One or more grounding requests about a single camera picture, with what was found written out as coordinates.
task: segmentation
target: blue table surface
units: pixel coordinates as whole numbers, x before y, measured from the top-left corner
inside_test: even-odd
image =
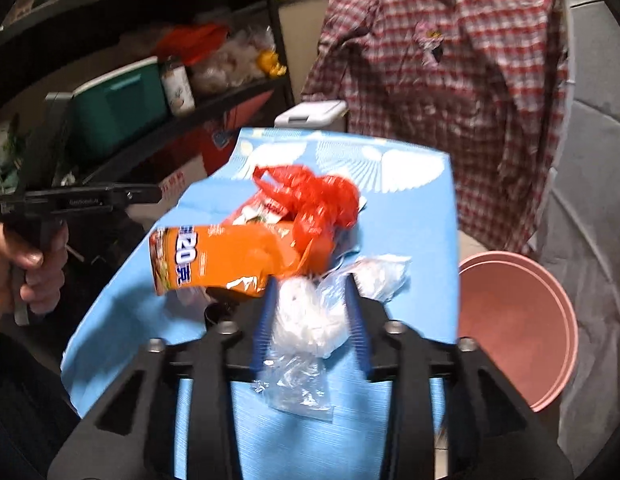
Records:
[[[190,186],[158,226],[224,220],[250,197],[256,165],[305,164],[318,174],[349,176],[368,200],[359,216],[360,254],[412,257],[410,283],[389,304],[391,317],[424,336],[456,338],[458,273],[456,211],[445,153],[372,137],[302,130],[246,129],[228,164]],[[204,331],[202,312],[174,293],[154,293],[144,240],[104,288],[72,336],[62,381],[81,416],[153,337],[175,344]],[[327,360],[332,422],[277,412],[250,384],[233,383],[234,416],[245,480],[373,480],[378,478],[389,406],[389,383],[367,383],[347,342]],[[435,424],[443,412],[433,385]],[[188,381],[182,381],[175,476],[186,478]]]

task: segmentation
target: gray fabric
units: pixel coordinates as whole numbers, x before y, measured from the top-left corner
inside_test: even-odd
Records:
[[[537,249],[579,322],[559,426],[559,444],[579,474],[620,420],[620,29],[602,2],[571,15],[575,101]]]

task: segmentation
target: white lid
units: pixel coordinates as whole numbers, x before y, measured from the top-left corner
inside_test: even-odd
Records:
[[[157,59],[156,56],[152,56],[152,57],[146,57],[145,59],[142,59],[141,61],[137,61],[129,65],[122,66],[121,68],[117,68],[116,70],[113,70],[112,72],[108,72],[107,74],[100,75],[99,77],[91,79],[87,83],[82,84],[81,86],[79,86],[79,88],[77,88],[73,92],[73,94],[79,95],[82,92],[89,90],[90,88],[94,88],[95,86],[108,81],[109,79],[114,79],[116,77],[119,77],[120,75],[124,75],[127,72],[133,72],[137,70],[138,68],[143,68],[145,66],[152,65],[153,63],[158,63],[158,61],[159,60]]]
[[[346,114],[346,101],[315,101],[296,105],[276,119],[277,128],[296,126],[299,128],[323,128]]]

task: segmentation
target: orange plastic bag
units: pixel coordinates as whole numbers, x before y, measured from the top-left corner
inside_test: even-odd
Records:
[[[264,180],[266,174],[279,185]],[[306,166],[258,166],[252,178],[261,191],[295,216],[294,247],[311,272],[323,274],[334,249],[335,228],[350,229],[357,223],[357,186],[342,176],[316,176]]]
[[[149,238],[156,293],[211,286],[258,296],[271,274],[307,272],[292,230],[290,222],[156,229]]]
[[[228,28],[216,23],[178,25],[166,34],[152,51],[159,61],[178,56],[185,66],[207,59],[226,42]]]

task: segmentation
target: white container with lid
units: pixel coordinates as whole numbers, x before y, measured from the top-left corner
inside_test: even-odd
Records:
[[[346,101],[314,101],[301,103],[283,112],[274,120],[277,128],[346,131]]]

